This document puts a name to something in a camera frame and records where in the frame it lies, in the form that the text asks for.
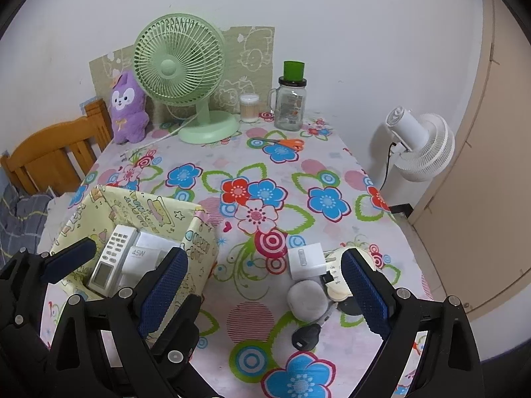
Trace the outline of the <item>white remote control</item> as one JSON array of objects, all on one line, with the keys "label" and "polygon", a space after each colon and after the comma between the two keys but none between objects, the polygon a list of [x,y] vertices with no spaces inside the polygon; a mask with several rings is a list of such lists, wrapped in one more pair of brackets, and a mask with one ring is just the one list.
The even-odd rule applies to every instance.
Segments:
[{"label": "white remote control", "polygon": [[124,261],[138,233],[135,227],[114,227],[88,281],[89,289],[106,298],[114,293]]}]

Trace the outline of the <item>black round case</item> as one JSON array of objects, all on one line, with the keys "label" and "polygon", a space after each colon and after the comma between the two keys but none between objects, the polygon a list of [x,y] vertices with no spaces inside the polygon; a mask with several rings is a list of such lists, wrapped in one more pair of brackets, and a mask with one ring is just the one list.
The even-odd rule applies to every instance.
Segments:
[{"label": "black round case", "polygon": [[348,316],[359,316],[362,314],[362,310],[354,297],[349,297],[338,302],[337,308],[341,313]]}]

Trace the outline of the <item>white earbuds case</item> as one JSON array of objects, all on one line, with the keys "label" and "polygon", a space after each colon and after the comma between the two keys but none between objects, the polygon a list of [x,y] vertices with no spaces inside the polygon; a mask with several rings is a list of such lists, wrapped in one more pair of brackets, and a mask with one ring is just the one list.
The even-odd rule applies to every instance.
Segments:
[{"label": "white earbuds case", "polygon": [[288,290],[286,300],[293,316],[302,322],[317,321],[330,304],[322,286],[313,280],[295,283]]}]

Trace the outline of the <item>white wall charger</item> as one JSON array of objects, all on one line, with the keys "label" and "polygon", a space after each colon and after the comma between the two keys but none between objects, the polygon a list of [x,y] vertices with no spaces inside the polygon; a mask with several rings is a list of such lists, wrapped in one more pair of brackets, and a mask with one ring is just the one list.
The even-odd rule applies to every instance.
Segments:
[{"label": "white wall charger", "polygon": [[334,252],[326,252],[320,242],[288,250],[290,275],[295,282],[325,275],[335,261]]}]

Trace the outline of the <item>blue plaid cloth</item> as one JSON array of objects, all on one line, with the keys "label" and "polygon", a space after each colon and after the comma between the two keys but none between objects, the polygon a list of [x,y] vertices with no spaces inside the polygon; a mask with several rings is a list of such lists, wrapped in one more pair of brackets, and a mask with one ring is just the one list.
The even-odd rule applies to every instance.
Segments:
[{"label": "blue plaid cloth", "polygon": [[37,253],[44,225],[48,218],[48,194],[29,195],[17,189],[1,169],[1,267],[5,267],[20,248]]}]

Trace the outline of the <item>yellow cartoon storage box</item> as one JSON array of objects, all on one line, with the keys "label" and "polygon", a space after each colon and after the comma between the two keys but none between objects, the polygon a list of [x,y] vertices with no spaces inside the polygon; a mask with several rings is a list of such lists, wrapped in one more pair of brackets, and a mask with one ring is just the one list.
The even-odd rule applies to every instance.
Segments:
[{"label": "yellow cartoon storage box", "polygon": [[118,225],[169,239],[186,251],[188,271],[174,298],[175,304],[181,304],[189,294],[199,296],[203,293],[219,253],[216,230],[206,209],[188,201],[103,185],[93,187],[74,207],[50,249],[55,255],[72,243],[89,237],[96,243],[96,255],[61,279],[54,288],[68,296],[80,293],[90,299],[99,298],[88,289],[87,280]]}]

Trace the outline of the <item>white 45W charger box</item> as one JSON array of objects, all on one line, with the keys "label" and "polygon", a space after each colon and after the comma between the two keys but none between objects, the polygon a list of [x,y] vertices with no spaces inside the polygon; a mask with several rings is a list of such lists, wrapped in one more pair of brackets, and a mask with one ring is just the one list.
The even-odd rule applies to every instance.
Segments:
[{"label": "white 45W charger box", "polygon": [[178,243],[152,233],[140,232],[121,267],[118,289],[135,288],[142,277],[155,270]]}]

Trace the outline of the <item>cream round compact mirror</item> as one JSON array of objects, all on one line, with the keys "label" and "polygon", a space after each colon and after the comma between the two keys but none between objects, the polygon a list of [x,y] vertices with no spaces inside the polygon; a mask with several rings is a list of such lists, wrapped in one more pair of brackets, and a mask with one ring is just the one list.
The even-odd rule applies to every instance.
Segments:
[{"label": "cream round compact mirror", "polygon": [[341,258],[348,249],[350,246],[339,247],[325,256],[327,272],[321,278],[328,297],[336,303],[343,302],[353,295],[341,272]]}]

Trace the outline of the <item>beige door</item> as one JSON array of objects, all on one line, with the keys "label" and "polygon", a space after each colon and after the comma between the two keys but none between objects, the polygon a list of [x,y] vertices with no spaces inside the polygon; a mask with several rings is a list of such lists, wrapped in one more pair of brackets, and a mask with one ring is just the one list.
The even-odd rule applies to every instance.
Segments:
[{"label": "beige door", "polygon": [[530,43],[502,0],[484,0],[484,30],[477,109],[413,223],[445,293],[472,320],[530,283]]}]

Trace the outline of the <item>purple plush toy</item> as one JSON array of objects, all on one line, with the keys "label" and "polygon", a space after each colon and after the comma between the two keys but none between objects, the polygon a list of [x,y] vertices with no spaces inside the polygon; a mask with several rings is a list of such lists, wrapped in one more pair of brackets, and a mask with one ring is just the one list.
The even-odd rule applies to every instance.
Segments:
[{"label": "purple plush toy", "polygon": [[110,97],[110,113],[114,143],[136,144],[146,135],[149,123],[145,111],[146,94],[131,71],[124,71],[117,78]]}]

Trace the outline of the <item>floral tablecloth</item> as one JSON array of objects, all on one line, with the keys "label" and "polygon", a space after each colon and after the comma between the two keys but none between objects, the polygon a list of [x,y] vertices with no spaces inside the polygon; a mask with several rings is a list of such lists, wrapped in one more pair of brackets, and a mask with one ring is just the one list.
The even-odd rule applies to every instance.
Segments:
[{"label": "floral tablecloth", "polygon": [[[298,138],[304,149],[252,138]],[[326,252],[363,249],[393,285],[428,296],[377,185],[323,119],[289,133],[264,114],[232,137],[203,145],[183,143],[167,123],[146,136],[143,148],[111,144],[69,193],[48,251],[96,185],[206,209],[219,253],[200,295],[192,365],[223,396],[346,397],[381,345],[363,317],[335,311],[315,350],[292,347],[300,321],[286,301],[291,248],[320,242]]]}]

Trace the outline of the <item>white standing fan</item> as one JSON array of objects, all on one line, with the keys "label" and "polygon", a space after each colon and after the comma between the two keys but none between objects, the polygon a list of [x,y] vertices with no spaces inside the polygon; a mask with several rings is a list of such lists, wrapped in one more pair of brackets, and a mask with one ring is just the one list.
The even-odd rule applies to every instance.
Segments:
[{"label": "white standing fan", "polygon": [[410,110],[397,107],[387,115],[385,125],[400,145],[394,166],[405,180],[430,181],[449,166],[455,153],[455,135],[440,115],[416,117]]}]

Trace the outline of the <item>green desk fan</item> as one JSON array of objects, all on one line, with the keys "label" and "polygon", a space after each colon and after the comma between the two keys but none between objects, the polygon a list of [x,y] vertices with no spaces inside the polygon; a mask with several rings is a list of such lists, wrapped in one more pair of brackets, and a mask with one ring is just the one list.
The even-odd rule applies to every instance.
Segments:
[{"label": "green desk fan", "polygon": [[211,144],[239,130],[239,120],[225,110],[212,110],[210,99],[225,71],[225,39],[220,30],[189,14],[169,14],[149,23],[138,35],[133,72],[154,101],[195,108],[178,136],[188,144]]}]

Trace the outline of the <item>cotton swab container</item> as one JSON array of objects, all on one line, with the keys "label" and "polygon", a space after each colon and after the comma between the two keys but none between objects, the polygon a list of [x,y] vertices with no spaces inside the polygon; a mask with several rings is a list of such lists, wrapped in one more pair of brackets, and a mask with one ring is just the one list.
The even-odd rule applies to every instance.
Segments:
[{"label": "cotton swab container", "polygon": [[239,96],[240,120],[245,123],[256,122],[259,119],[260,99],[257,94]]}]

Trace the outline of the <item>glass jar green lid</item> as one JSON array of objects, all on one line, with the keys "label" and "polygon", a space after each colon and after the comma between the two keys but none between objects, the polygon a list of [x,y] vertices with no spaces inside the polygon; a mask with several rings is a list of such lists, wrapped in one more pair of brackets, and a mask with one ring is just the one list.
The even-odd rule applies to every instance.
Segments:
[{"label": "glass jar green lid", "polygon": [[267,96],[273,124],[281,130],[301,130],[307,95],[304,69],[305,63],[301,61],[284,61],[278,86]]}]

